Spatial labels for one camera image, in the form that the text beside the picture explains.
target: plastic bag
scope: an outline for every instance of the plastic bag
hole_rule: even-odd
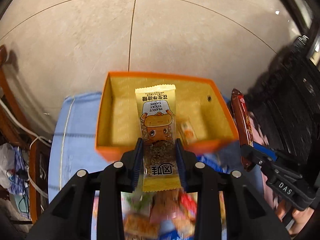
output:
[[[0,146],[0,185],[6,189],[11,188],[9,176],[14,170],[14,158],[15,150],[9,143]]]

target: metal screw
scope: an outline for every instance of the metal screw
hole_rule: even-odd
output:
[[[236,177],[236,178],[239,178],[241,177],[241,172],[240,171],[233,171],[231,172],[232,176]]]
[[[115,168],[121,168],[121,167],[123,166],[123,163],[122,163],[122,162],[115,162],[115,163],[113,164],[113,166],[114,166]]]
[[[77,176],[78,177],[83,177],[83,176],[85,176],[87,174],[87,172],[85,171],[85,170],[79,170],[78,172],[77,172]]]
[[[203,169],[203,168],[205,167],[205,164],[202,163],[202,162],[197,162],[197,163],[195,164],[195,166],[196,166],[198,169]]]

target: orange box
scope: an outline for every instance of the orange box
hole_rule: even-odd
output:
[[[238,140],[238,131],[218,88],[210,79],[147,72],[109,72],[100,102],[96,151],[117,161],[141,137],[135,89],[161,84],[176,86],[177,119],[188,119],[197,140],[185,149],[214,152]],[[177,137],[181,138],[179,129]]]

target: white rope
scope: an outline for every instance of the white rope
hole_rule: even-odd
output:
[[[66,125],[64,127],[64,131],[63,131],[63,137],[62,137],[62,143],[61,143],[61,156],[60,156],[60,172],[59,172],[59,188],[60,190],[62,189],[62,157],[63,157],[63,147],[64,147],[64,138],[66,137],[66,132],[67,132],[67,126],[68,126],[68,121],[69,121],[69,117],[70,117],[70,112],[71,112],[71,107],[73,105],[73,102],[75,101],[75,98],[73,98],[71,104],[70,104],[70,108],[69,108],[69,113],[68,113],[68,117],[66,120]]]
[[[36,191],[40,193],[40,195],[44,196],[45,198],[49,198],[48,194],[45,193],[42,189],[38,187],[38,185],[31,179],[30,174],[29,174],[29,166],[27,167],[27,172],[28,172],[28,178],[31,183],[31,185],[35,188]]]

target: person's hand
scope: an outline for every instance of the person's hand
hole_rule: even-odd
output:
[[[286,202],[285,200],[282,200],[276,210],[276,215],[278,218],[282,221],[282,218],[286,214]],[[292,217],[295,221],[295,223],[292,225],[292,227],[288,230],[290,235],[296,235],[298,234],[303,227],[306,225],[306,223],[309,221],[313,214],[314,210],[310,207],[306,208],[304,211],[299,211],[297,209],[294,209],[292,212]]]

